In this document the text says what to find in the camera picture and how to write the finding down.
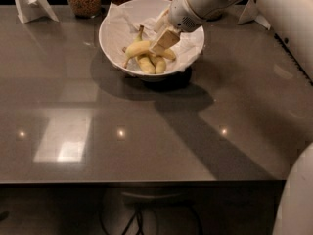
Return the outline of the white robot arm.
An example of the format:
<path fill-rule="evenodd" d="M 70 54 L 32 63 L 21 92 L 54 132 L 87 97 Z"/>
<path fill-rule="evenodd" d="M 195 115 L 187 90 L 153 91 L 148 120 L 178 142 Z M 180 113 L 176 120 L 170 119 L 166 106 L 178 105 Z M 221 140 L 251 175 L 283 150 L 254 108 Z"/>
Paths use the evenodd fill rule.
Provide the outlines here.
<path fill-rule="evenodd" d="M 172 0 L 155 26 L 155 53 L 172 47 L 239 0 Z M 249 0 L 241 22 L 263 17 L 308 76 L 313 70 L 313 0 Z M 285 184 L 272 235 L 313 235 L 313 144 L 296 159 Z"/>

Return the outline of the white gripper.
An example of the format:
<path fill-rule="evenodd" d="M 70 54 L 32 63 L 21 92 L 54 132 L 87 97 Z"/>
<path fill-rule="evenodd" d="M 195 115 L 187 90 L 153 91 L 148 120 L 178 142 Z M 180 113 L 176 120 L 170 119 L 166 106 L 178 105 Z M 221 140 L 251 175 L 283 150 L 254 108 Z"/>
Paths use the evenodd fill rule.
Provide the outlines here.
<path fill-rule="evenodd" d="M 150 51 L 162 54 L 180 41 L 180 33 L 166 28 L 168 22 L 183 32 L 193 32 L 207 20 L 205 15 L 211 8 L 225 9 L 228 0 L 172 0 L 156 18 L 154 32 L 158 35 L 152 40 Z"/>

